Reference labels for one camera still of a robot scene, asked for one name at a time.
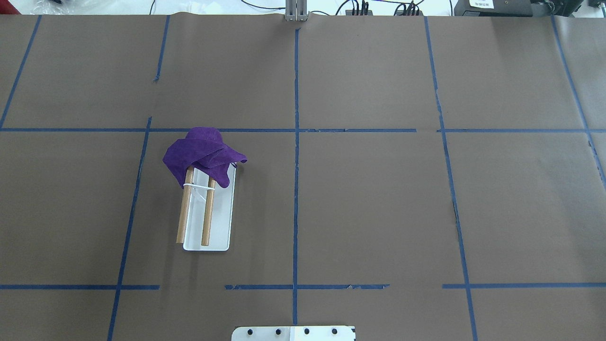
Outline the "purple towel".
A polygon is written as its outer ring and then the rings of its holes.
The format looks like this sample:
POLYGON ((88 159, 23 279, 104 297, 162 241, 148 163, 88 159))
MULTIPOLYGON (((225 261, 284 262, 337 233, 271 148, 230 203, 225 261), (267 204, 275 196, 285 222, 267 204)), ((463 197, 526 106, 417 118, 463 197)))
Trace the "purple towel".
POLYGON ((223 136, 214 127, 193 127, 186 137, 177 139, 166 150, 162 158, 173 177, 184 188, 189 168, 198 169, 214 179, 221 188, 230 184, 229 167, 248 161, 223 141, 223 136))

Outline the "inner wooden rack rod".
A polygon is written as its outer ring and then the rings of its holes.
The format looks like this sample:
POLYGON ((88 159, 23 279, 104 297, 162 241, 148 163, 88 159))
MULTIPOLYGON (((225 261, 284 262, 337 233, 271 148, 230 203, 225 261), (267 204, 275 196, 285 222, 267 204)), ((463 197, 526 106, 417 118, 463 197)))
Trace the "inner wooden rack rod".
POLYGON ((209 246, 210 244, 210 234, 212 227, 212 216, 214 210, 214 195, 215 195, 215 187, 216 181, 212 177, 209 176, 208 184, 206 186, 206 198, 205 198, 205 209, 204 209, 204 219, 203 219, 203 232, 201 236, 201 245, 209 246))

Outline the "wooden rack rod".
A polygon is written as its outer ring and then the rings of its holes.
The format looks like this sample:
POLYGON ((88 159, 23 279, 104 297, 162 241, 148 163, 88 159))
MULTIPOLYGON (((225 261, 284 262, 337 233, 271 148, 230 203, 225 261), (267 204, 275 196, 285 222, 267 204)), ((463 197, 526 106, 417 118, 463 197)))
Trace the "wooden rack rod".
POLYGON ((209 176, 208 184, 206 186, 206 198, 205 198, 205 209, 204 209, 204 219, 203 219, 203 232, 201 236, 201 245, 209 246, 210 244, 210 234, 212 227, 212 216, 214 210, 214 195, 215 195, 215 187, 216 181, 212 177, 209 176))
POLYGON ((176 235, 176 242, 183 244, 185 241, 185 233, 188 222, 188 212, 190 209, 190 196, 191 196, 191 186, 194 179, 194 169, 192 166, 188 167, 185 176, 185 182, 183 185, 183 195, 180 203, 180 214, 179 214, 179 226, 178 232, 176 235))

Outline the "white towel rack base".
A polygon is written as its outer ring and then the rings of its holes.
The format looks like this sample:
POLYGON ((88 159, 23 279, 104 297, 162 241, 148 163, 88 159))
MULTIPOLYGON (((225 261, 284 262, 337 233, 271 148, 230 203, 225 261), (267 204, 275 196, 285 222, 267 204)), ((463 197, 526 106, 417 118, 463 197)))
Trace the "white towel rack base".
POLYGON ((236 170, 234 166, 229 166, 227 175, 230 184, 228 187, 221 188, 218 184, 215 186, 208 245, 203 245, 202 242, 209 177, 199 169, 194 170, 193 180, 190 184, 187 224, 184 231, 183 249, 185 251, 223 252, 229 250, 236 170))

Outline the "outer wooden rack rod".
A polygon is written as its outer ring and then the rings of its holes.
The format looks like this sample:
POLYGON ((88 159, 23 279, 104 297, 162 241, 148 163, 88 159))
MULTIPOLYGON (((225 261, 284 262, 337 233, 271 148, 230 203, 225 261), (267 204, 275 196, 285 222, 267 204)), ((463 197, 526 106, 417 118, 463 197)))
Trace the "outer wooden rack rod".
POLYGON ((190 196, 191 196, 191 186, 194 179, 194 169, 192 166, 188 167, 185 176, 185 182, 183 185, 183 195, 180 203, 180 214, 179 214, 179 226, 178 232, 176 235, 176 242, 183 244, 185 241, 185 233, 188 222, 188 212, 190 209, 190 196))

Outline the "black power strip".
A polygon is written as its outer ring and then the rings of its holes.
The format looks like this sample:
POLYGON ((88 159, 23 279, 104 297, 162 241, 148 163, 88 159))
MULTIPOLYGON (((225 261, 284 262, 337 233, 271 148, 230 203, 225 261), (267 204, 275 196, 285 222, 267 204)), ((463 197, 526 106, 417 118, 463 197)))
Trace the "black power strip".
POLYGON ((347 9, 346 16, 372 16, 373 11, 371 9, 347 9))

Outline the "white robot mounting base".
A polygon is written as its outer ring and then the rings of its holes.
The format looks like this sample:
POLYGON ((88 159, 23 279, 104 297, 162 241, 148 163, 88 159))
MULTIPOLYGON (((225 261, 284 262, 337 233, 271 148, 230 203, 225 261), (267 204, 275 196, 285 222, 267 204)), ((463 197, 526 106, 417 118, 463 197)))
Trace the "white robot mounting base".
POLYGON ((232 341, 355 341, 354 326, 242 326, 235 328, 232 341))

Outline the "black control box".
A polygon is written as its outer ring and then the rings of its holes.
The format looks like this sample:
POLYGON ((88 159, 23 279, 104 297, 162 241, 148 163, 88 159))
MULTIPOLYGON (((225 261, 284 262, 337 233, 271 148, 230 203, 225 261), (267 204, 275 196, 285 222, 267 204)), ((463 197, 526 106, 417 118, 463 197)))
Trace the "black control box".
POLYGON ((456 17, 545 17, 556 9, 551 0, 459 0, 456 17))

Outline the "grey aluminium frame post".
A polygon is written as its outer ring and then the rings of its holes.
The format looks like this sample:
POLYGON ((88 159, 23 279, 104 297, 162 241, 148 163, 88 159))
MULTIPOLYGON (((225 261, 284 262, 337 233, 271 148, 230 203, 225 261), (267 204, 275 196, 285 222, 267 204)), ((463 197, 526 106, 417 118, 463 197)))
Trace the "grey aluminium frame post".
POLYGON ((309 19, 307 0, 286 0, 285 20, 286 22, 303 22, 309 19))

